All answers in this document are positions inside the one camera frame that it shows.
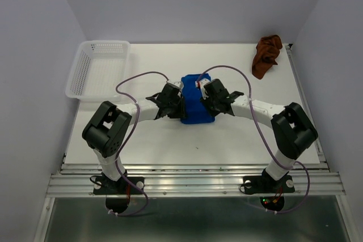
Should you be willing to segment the blue towel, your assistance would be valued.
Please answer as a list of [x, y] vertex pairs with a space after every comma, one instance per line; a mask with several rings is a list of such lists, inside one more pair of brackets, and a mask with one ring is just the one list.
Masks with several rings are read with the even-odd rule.
[[215, 121], [205, 107], [200, 102], [202, 94], [196, 87], [199, 74], [188, 74], [181, 78], [183, 83], [182, 95], [185, 100], [186, 117], [181, 118], [180, 122], [185, 125], [209, 124]]

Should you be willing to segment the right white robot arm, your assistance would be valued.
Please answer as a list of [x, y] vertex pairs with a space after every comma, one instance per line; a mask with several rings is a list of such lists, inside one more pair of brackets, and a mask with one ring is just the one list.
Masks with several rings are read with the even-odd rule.
[[240, 186], [244, 194], [293, 193], [289, 171], [294, 163], [318, 138], [317, 130], [304, 109], [297, 103], [275, 105], [250, 98], [243, 92], [230, 93], [219, 79], [202, 79], [196, 84], [201, 91], [201, 103], [215, 117], [220, 113], [248, 118], [256, 126], [263, 124], [273, 131], [277, 151], [257, 176], [246, 176]]

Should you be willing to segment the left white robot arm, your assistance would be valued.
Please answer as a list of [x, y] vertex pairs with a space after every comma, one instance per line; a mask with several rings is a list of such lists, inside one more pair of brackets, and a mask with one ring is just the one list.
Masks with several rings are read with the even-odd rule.
[[138, 123], [163, 117], [186, 116], [182, 82], [168, 81], [162, 91], [143, 100], [117, 106], [110, 101], [100, 104], [82, 132], [82, 138], [93, 149], [102, 167], [102, 174], [90, 178], [95, 195], [125, 194], [128, 188], [141, 190], [136, 183], [142, 177], [127, 178], [120, 153]]

